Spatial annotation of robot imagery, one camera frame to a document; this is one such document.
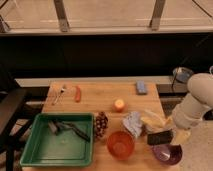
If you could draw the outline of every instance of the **bunch of grapes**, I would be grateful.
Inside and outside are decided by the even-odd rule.
[[[98,116],[96,116],[94,120],[94,135],[96,139],[103,137],[108,127],[107,124],[108,118],[105,112],[99,112]]]

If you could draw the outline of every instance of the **green bin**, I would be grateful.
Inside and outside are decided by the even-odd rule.
[[[74,123],[90,137],[80,138],[73,130],[55,135],[48,122],[56,119]],[[22,167],[88,166],[93,153],[93,115],[90,113],[39,114],[21,156]]]

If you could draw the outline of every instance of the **red pepper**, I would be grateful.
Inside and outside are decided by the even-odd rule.
[[[76,92],[75,92],[75,102],[80,102],[81,101],[81,89],[79,86],[75,86]]]

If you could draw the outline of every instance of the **orange plastic bowl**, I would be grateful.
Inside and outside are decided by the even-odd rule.
[[[133,138],[124,131],[116,131],[107,139],[108,151],[118,160],[126,160],[132,154],[134,147]]]

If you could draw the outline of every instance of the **wooden table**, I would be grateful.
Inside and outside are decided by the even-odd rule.
[[[62,94],[58,103],[52,105],[56,94],[63,85],[67,90]],[[74,101],[75,86],[78,85],[82,91],[80,103]],[[127,161],[118,161],[113,158],[106,147],[106,138],[116,130],[124,130],[122,118],[130,111],[143,112],[150,109],[164,116],[161,102],[155,84],[147,83],[147,95],[137,95],[135,82],[53,82],[50,86],[48,97],[43,107],[43,113],[69,113],[69,112],[91,112],[97,115],[105,111],[109,118],[109,128],[101,141],[94,143],[93,162],[85,168],[23,168],[25,171],[36,170],[70,170],[70,171],[179,171],[179,165],[166,166],[157,161],[146,144],[146,135],[143,134],[135,141],[135,150]],[[126,102],[126,109],[122,113],[113,110],[113,102],[122,98]]]

